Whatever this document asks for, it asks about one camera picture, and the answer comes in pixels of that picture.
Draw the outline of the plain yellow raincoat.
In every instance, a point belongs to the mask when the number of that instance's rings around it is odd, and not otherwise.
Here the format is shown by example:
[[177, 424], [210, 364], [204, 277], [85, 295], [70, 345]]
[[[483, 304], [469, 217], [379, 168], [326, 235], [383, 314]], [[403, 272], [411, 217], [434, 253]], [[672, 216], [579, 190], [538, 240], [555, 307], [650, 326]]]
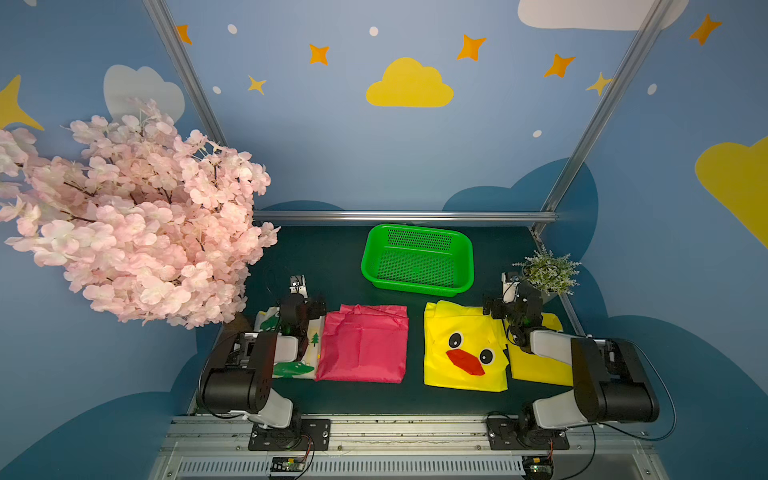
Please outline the plain yellow raincoat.
[[524, 352], [508, 335], [507, 353], [513, 379], [571, 387], [572, 368], [554, 359]]

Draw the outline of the pink raincoat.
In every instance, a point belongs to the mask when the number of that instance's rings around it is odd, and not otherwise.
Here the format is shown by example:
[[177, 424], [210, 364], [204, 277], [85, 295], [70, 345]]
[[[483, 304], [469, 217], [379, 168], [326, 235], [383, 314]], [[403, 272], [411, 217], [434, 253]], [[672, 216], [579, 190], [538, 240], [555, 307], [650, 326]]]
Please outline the pink raincoat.
[[341, 306], [325, 317], [316, 379], [401, 383], [408, 332], [405, 306]]

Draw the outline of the green plastic mesh basket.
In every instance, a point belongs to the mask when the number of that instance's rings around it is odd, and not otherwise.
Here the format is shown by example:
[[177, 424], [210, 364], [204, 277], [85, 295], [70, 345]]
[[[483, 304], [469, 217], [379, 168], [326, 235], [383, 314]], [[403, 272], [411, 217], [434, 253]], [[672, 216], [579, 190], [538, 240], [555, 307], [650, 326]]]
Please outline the green plastic mesh basket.
[[379, 289], [452, 298], [474, 284], [474, 252], [464, 234], [381, 224], [368, 234], [362, 275]]

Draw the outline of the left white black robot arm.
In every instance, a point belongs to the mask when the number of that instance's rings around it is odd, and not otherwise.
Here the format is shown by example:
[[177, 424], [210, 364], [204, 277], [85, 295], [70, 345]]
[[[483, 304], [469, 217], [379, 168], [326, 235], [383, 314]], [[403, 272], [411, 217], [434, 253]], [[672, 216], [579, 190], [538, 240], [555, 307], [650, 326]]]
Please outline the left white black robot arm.
[[229, 335], [213, 348], [198, 381], [197, 406], [212, 416], [242, 417], [264, 430], [296, 431], [299, 413], [274, 379], [316, 371], [325, 299], [291, 293], [255, 331]]

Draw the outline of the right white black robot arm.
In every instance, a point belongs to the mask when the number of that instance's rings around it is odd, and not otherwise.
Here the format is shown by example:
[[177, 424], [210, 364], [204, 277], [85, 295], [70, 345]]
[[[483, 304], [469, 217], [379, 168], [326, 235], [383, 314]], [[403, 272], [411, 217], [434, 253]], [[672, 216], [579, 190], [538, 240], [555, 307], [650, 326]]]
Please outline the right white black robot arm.
[[636, 347], [622, 339], [568, 335], [544, 325], [541, 292], [529, 282], [505, 279], [499, 297], [485, 297], [483, 313], [502, 325], [512, 366], [530, 366], [537, 381], [570, 389], [533, 401], [515, 426], [519, 435], [560, 434], [573, 427], [652, 423], [660, 405]]

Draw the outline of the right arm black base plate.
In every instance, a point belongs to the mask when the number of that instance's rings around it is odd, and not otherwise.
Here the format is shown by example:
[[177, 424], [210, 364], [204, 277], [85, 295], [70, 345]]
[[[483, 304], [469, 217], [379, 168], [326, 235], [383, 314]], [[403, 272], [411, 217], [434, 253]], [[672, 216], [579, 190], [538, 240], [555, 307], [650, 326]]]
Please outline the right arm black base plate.
[[568, 450], [570, 443], [563, 430], [551, 430], [536, 424], [521, 425], [517, 419], [492, 416], [485, 420], [487, 439], [492, 450]]

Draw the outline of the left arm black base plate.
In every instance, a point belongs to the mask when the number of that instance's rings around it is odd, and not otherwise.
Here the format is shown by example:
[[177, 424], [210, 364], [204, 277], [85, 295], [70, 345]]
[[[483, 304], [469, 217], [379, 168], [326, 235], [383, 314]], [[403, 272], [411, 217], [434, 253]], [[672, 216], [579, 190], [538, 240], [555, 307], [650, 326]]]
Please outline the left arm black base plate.
[[249, 451], [327, 451], [330, 441], [329, 419], [299, 418], [284, 429], [254, 424], [248, 442]]

